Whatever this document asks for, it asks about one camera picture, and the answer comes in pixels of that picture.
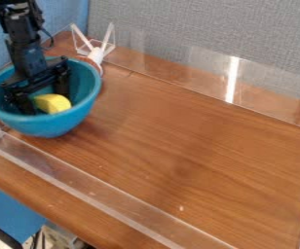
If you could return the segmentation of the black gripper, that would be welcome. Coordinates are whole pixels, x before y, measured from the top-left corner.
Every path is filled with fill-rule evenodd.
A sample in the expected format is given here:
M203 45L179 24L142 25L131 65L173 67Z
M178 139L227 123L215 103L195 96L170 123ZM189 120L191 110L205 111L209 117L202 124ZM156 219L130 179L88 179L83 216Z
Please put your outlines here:
M19 72L15 72L0 84L6 98L26 115L35 114L34 104L28 95L47 86L51 86L58 94L70 97L71 68L68 58L62 55L48 58L46 62L47 69L35 76L26 77Z

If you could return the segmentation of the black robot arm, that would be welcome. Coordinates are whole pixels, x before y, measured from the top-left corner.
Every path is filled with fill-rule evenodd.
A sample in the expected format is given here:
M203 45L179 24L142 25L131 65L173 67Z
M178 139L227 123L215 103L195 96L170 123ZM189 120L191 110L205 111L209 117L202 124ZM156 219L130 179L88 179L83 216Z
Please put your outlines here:
M39 31L43 28L42 11L35 0L0 0L0 26L8 35L6 46L14 64L12 76L0 84L7 100L26 115L35 114L30 95L47 86L70 97L68 58L46 59Z

